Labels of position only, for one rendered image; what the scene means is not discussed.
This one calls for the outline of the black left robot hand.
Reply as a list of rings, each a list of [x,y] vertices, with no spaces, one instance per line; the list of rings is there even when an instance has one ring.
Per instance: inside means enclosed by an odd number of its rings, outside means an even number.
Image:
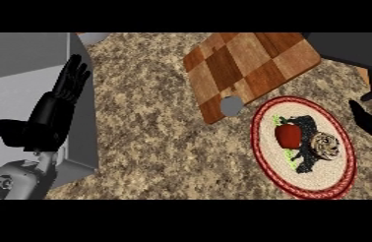
[[[30,119],[0,119],[0,140],[8,147],[23,148],[24,151],[58,151],[67,139],[76,104],[90,75],[82,55],[73,54]]]

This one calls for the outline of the red bell pepper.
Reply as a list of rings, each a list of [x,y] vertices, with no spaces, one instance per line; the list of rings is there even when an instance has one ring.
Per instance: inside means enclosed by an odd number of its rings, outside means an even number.
[[[275,128],[275,137],[282,149],[297,150],[303,141],[303,130],[296,123],[284,117],[278,118],[279,125]]]

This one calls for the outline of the checkered wooden cutting board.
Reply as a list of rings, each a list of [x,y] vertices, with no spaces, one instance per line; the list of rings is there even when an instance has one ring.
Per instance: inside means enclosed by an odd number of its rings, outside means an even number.
[[[207,124],[225,117],[222,100],[256,101],[322,62],[299,32],[216,32],[183,58]]]

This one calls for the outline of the red-rimmed oval woven placemat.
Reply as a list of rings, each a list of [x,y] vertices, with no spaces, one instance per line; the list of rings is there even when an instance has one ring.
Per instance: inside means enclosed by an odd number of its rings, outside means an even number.
[[[279,117],[303,130],[297,150],[282,149],[278,144]],[[334,160],[324,160],[313,154],[310,141],[316,132],[333,134],[340,141],[340,154]],[[288,194],[318,200],[346,195],[356,177],[353,145],[337,119],[316,103],[296,96],[268,100],[251,119],[250,141],[263,172]]]

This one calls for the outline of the dark grey appliance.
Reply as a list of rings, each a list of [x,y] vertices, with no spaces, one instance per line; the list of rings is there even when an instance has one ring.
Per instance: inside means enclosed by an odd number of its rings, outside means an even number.
[[[304,32],[325,59],[372,69],[372,32]]]

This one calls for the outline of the grey round disc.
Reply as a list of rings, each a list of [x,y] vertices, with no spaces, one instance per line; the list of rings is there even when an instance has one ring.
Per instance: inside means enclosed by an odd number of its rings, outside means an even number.
[[[226,116],[238,116],[244,107],[240,96],[226,96],[222,100],[222,112]]]

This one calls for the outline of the large grey appliance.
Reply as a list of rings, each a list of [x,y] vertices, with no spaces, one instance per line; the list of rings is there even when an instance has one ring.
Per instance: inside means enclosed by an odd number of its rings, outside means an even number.
[[[0,119],[25,121],[43,94],[52,90],[71,55],[90,62],[73,32],[0,32]],[[68,138],[58,151],[56,187],[95,173],[99,167],[93,83],[79,98]]]

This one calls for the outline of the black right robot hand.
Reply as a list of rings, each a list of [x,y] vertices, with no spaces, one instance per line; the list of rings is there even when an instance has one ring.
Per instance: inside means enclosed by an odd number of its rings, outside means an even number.
[[[372,136],[372,114],[369,114],[361,104],[352,99],[349,101],[356,125]]]

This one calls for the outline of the brown swirled cinnamon roll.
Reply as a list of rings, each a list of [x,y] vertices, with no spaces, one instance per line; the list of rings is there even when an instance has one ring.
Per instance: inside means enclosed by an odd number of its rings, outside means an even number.
[[[310,147],[313,154],[324,160],[334,160],[340,154],[340,141],[333,134],[325,132],[315,133]]]

